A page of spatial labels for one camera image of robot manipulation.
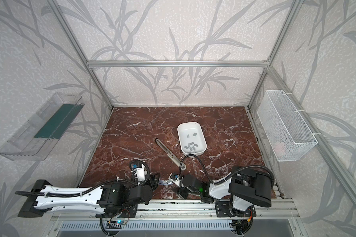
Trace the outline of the large beige black stapler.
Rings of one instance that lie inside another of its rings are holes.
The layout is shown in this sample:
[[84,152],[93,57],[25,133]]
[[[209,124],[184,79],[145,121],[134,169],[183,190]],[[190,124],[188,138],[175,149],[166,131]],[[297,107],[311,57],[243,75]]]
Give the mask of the large beige black stapler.
[[156,144],[163,149],[163,151],[168,155],[168,157],[176,164],[181,170],[186,170],[186,165],[181,164],[181,160],[158,138],[155,138]]

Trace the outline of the small white stapler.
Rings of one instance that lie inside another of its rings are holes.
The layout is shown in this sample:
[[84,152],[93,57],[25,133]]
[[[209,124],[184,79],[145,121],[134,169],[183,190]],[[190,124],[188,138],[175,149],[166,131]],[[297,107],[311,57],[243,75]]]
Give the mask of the small white stapler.
[[168,186],[174,184],[174,182],[172,180],[159,180],[158,184],[163,186]]

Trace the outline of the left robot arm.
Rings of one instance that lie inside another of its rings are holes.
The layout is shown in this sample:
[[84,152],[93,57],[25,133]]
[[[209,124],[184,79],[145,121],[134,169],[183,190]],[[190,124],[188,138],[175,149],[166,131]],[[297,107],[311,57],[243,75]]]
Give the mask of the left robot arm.
[[37,180],[31,191],[16,191],[27,199],[18,217],[38,218],[46,212],[89,212],[97,218],[134,218],[139,204],[148,205],[159,185],[160,174],[150,174],[143,183],[113,179],[90,188],[60,188]]

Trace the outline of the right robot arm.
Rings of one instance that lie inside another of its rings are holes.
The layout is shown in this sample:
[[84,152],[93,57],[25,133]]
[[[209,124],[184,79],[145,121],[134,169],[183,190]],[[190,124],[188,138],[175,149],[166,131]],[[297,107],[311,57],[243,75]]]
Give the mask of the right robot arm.
[[274,174],[265,166],[234,166],[224,178],[204,182],[187,174],[169,177],[178,186],[177,194],[187,199],[189,195],[200,197],[204,203],[214,203],[217,217],[256,217],[255,207],[272,206],[271,190]]

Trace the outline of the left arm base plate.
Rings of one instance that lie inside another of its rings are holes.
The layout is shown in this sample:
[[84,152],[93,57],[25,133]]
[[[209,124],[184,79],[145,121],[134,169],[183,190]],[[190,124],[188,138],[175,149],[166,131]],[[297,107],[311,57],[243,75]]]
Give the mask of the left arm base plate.
[[104,218],[135,218],[138,205],[121,207],[115,209],[105,209]]

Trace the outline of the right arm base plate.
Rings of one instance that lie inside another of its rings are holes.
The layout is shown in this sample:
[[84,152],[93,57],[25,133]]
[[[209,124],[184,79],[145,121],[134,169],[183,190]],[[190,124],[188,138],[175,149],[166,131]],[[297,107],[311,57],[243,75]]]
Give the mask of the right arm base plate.
[[217,201],[215,202],[215,210],[217,217],[256,217],[255,206],[249,206],[245,211],[237,210],[231,207],[230,201]]

